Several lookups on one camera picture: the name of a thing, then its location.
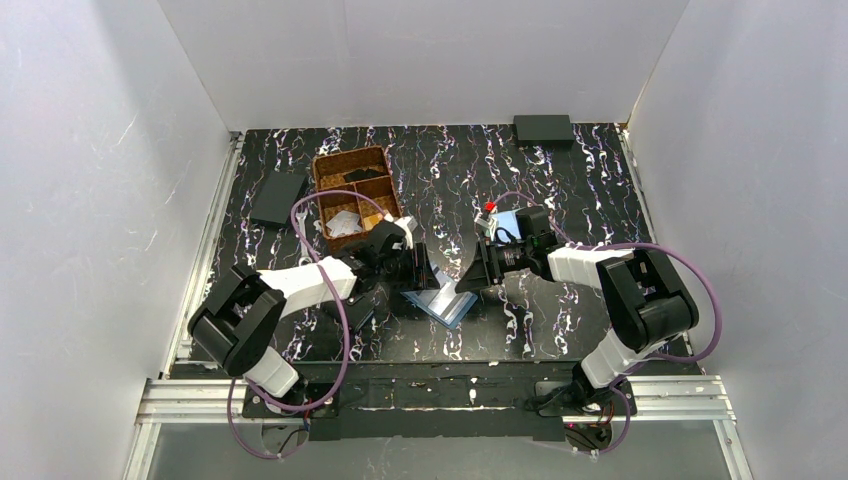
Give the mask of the blue card holder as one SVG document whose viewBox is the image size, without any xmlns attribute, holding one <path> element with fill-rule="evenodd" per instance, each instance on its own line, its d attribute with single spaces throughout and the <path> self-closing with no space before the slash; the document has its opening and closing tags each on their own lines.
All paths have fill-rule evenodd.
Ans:
<svg viewBox="0 0 848 480">
<path fill-rule="evenodd" d="M 478 300 L 471 292 L 457 292 L 453 283 L 438 290 L 402 292 L 413 306 L 421 309 L 447 329 L 456 329 Z"/>
</svg>

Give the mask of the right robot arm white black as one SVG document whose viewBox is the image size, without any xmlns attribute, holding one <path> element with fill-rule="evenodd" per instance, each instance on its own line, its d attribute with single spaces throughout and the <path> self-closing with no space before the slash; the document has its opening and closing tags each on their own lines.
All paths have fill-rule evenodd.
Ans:
<svg viewBox="0 0 848 480">
<path fill-rule="evenodd" d="M 599 290 L 611 328 L 574 367 L 572 397 L 587 398 L 610 387 L 637 362 L 698 324 L 698 309 L 667 254 L 643 247 L 567 246 L 558 240 L 541 206 L 519 209 L 515 217 L 516 235 L 501 239 L 491 230 L 478 241 L 456 290 L 487 289 L 521 270 L 546 281 Z"/>
</svg>

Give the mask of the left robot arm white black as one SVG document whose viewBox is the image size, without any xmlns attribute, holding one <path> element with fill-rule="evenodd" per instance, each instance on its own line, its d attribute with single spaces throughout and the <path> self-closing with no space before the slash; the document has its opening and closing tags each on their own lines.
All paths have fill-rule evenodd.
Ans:
<svg viewBox="0 0 848 480">
<path fill-rule="evenodd" d="M 270 342 L 287 315 L 345 301 L 383 284 L 396 290 L 437 289 L 426 246 L 412 240 L 408 220 L 380 221 L 361 240 L 316 262 L 257 271 L 233 266 L 193 313 L 187 331 L 231 377 L 243 377 L 274 399 L 298 382 L 297 370 Z"/>
</svg>

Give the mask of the white credit card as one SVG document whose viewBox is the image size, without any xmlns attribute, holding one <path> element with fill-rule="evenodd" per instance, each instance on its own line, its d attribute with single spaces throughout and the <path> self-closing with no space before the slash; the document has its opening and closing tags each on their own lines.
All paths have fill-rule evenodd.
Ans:
<svg viewBox="0 0 848 480">
<path fill-rule="evenodd" d="M 336 214 L 325 226 L 331 238 L 349 236 L 364 231 L 360 215 L 347 210 Z"/>
<path fill-rule="evenodd" d="M 360 215 L 349 210 L 341 210 L 327 222 L 327 228 L 331 231 L 344 229 L 360 231 Z"/>
</svg>

